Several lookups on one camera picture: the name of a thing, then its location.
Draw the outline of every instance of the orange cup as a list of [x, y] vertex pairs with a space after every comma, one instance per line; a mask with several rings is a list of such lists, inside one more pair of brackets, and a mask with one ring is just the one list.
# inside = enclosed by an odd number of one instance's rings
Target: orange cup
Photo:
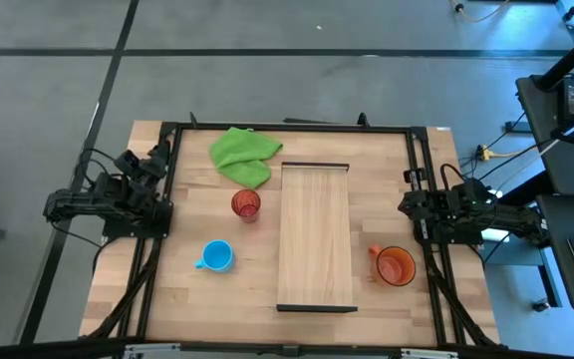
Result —
[[416, 276], [416, 262], [404, 249], [389, 246], [382, 249], [378, 244], [369, 247], [371, 275], [383, 285], [404, 286]]

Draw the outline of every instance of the blue mug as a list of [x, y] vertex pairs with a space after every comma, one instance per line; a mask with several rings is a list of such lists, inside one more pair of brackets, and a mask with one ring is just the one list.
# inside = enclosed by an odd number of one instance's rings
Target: blue mug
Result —
[[205, 246], [202, 257], [194, 263], [194, 267], [226, 273], [234, 266], [234, 259], [231, 245], [225, 240], [216, 239]]

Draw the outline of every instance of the wooden tabletop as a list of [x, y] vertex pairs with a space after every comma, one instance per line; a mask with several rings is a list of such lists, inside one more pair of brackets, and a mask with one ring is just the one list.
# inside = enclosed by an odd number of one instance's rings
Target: wooden tabletop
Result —
[[[137, 121], [129, 148], [144, 157], [161, 122]], [[396, 134], [263, 132], [283, 144], [265, 163], [271, 179], [259, 193], [258, 221], [243, 223], [231, 210], [241, 189], [214, 168], [208, 147], [223, 132], [185, 130], [171, 199], [175, 203], [170, 234], [164, 240], [147, 325], [147, 339], [238, 343], [353, 345], [435, 345], [427, 274], [413, 225], [397, 206], [411, 189], [405, 137]], [[449, 129], [430, 128], [435, 173], [442, 163], [457, 166]], [[422, 151], [418, 147], [419, 163]], [[357, 312], [294, 313], [276, 311], [280, 237], [281, 164], [349, 164], [347, 174], [354, 303]], [[449, 174], [449, 182], [456, 178]], [[236, 264], [230, 273], [195, 269], [202, 248], [213, 239], [232, 245]], [[404, 287], [385, 287], [370, 273], [368, 248], [397, 245], [417, 264], [415, 279]], [[135, 248], [134, 239], [118, 239], [100, 255], [81, 334], [96, 329], [123, 295]], [[478, 257], [464, 245], [451, 245], [458, 297], [477, 324], [498, 340]], [[136, 300], [130, 332], [136, 328]], [[448, 306], [442, 298], [447, 338], [454, 341]]]

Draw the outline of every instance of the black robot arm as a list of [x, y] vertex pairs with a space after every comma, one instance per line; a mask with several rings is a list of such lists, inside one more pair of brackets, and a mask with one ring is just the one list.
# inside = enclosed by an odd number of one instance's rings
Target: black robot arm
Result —
[[167, 234], [172, 204], [158, 199], [158, 182], [166, 175], [169, 141], [161, 141], [140, 160], [123, 152], [114, 165], [120, 174], [102, 172], [87, 191], [59, 189], [48, 196], [44, 216], [50, 222], [95, 215], [106, 222], [109, 237], [161, 237]]
[[411, 220], [426, 220], [431, 243], [482, 244], [481, 232], [487, 228], [509, 231], [536, 245], [547, 238], [537, 210], [497, 203], [478, 179], [451, 189], [408, 191], [398, 210]]

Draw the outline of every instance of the green cloth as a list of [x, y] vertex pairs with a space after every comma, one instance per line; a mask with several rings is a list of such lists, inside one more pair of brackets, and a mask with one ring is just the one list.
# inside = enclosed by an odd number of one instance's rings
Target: green cloth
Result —
[[209, 156], [223, 176], [255, 189], [271, 177], [262, 160], [271, 159], [282, 146], [252, 131], [231, 128], [209, 147]]

